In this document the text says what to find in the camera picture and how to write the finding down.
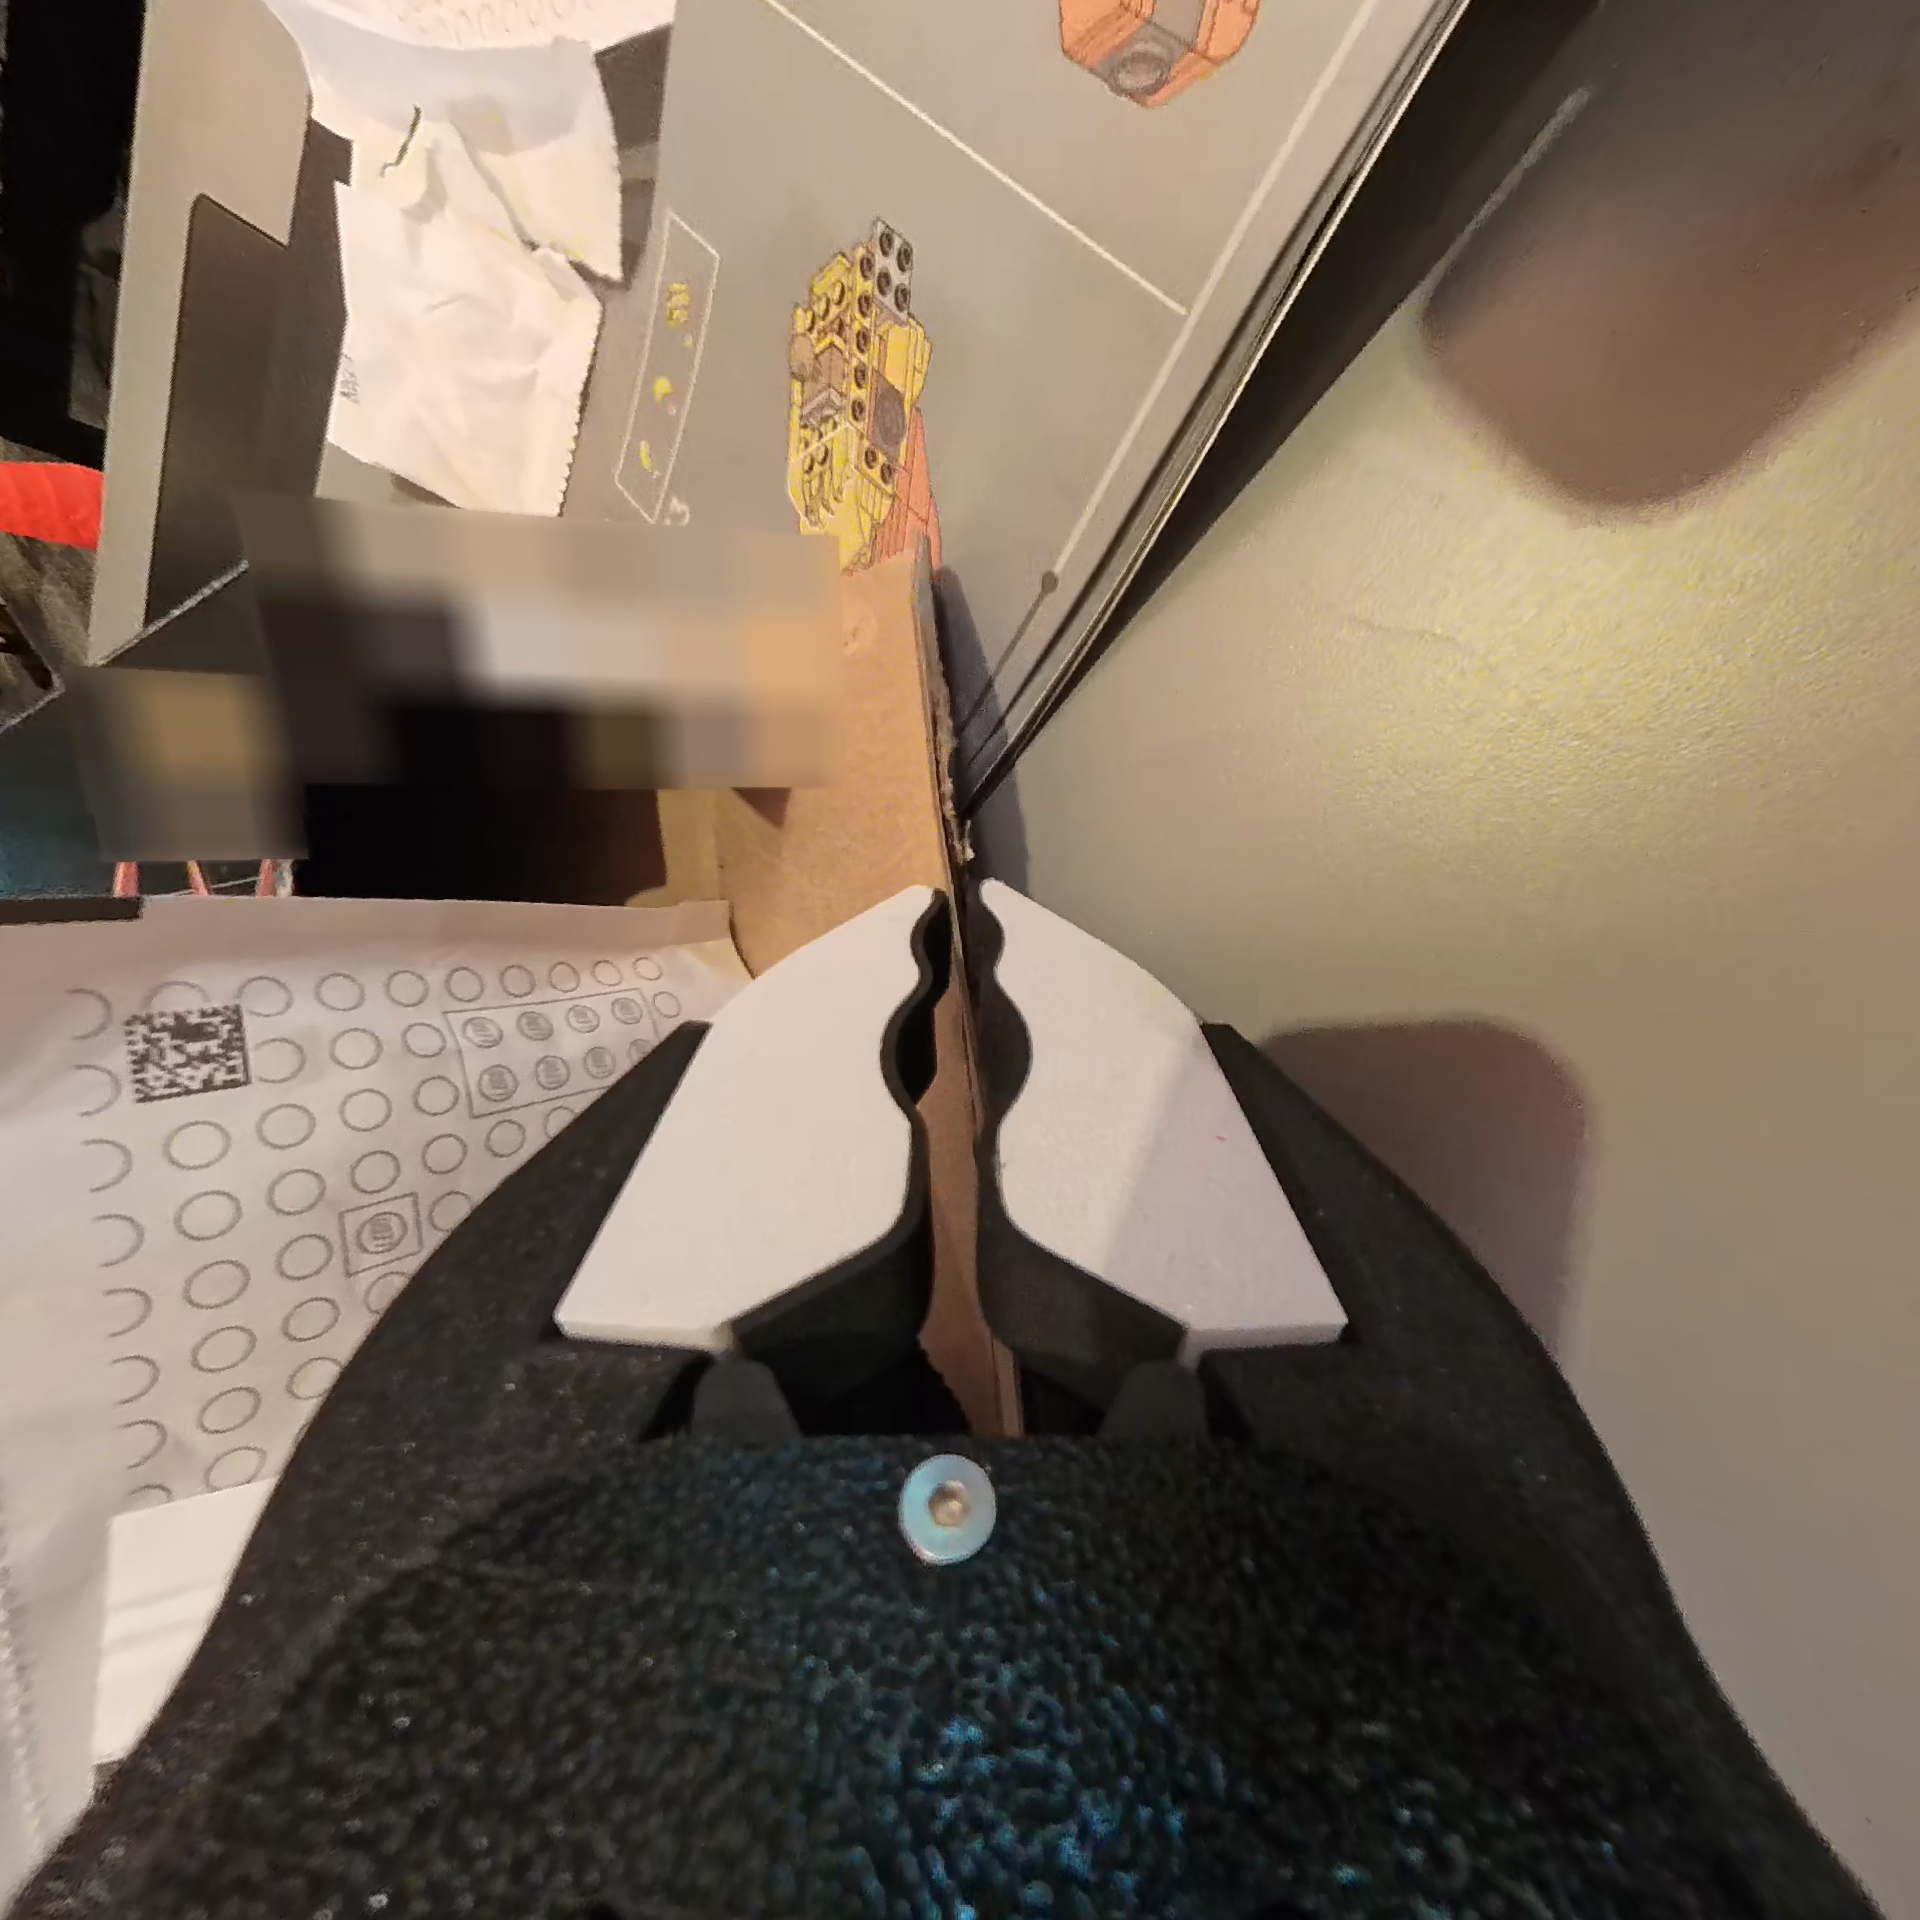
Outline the brown cardboard piece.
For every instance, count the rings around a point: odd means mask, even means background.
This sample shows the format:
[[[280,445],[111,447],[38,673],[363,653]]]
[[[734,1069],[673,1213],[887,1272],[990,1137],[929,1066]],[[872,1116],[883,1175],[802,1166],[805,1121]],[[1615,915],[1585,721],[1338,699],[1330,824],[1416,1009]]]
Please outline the brown cardboard piece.
[[[929,1144],[931,1291],[924,1352],[977,1433],[1021,1427],[1019,1376],[977,1303],[980,1126],[960,951],[966,833],[952,805],[952,721],[929,542],[840,577],[842,696],[836,781],[802,789],[654,794],[654,886],[631,906],[727,901],[757,973],[908,883],[948,898],[948,986],[931,1014],[935,1072],[918,1099]]]

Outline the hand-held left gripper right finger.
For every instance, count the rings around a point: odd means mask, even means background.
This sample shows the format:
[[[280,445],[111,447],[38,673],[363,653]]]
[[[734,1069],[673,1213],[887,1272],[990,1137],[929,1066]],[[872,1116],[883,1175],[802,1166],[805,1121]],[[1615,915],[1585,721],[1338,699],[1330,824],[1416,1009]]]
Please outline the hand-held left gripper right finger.
[[[1348,1313],[1198,1016],[1021,891],[977,886],[997,1337],[1045,1374],[1335,1343]]]

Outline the white circle-print paper bag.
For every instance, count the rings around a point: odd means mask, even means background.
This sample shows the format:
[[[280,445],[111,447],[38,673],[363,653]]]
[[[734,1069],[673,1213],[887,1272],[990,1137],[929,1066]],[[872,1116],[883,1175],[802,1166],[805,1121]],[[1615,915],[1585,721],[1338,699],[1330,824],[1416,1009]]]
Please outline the white circle-print paper bag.
[[[452,1229],[744,975],[720,901],[4,904],[4,1890],[87,1799],[111,1522],[271,1483]]]

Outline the torn white paper bag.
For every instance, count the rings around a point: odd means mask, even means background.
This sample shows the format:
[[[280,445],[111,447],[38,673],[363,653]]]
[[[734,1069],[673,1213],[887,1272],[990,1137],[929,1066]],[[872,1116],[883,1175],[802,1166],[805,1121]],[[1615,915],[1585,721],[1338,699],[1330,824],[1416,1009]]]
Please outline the torn white paper bag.
[[[646,50],[673,2],[268,10],[349,145],[328,447],[456,509],[557,517],[626,275],[600,55]]]

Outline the grey brick instruction booklet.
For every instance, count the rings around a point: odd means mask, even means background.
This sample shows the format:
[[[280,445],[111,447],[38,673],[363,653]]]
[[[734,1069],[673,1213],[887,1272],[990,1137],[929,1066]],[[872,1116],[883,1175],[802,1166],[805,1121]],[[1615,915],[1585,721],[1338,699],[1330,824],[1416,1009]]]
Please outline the grey brick instruction booklet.
[[[565,507],[936,544],[957,781],[1044,726],[1465,4],[670,4]]]

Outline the grey desk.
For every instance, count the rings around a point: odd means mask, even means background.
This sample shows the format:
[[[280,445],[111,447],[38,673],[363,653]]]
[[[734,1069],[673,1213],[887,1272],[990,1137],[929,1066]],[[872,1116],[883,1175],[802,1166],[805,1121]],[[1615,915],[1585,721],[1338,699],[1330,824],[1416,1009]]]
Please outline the grey desk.
[[[1914,4],[1465,4],[980,810],[1482,1259],[1914,1915]]]

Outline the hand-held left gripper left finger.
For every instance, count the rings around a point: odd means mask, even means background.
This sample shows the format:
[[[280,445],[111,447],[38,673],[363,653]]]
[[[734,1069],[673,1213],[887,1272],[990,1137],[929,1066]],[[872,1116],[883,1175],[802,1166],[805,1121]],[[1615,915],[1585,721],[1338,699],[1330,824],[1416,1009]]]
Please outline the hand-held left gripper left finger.
[[[780,958],[693,1043],[557,1301],[580,1340],[887,1374],[929,1310],[948,898],[910,883]]]

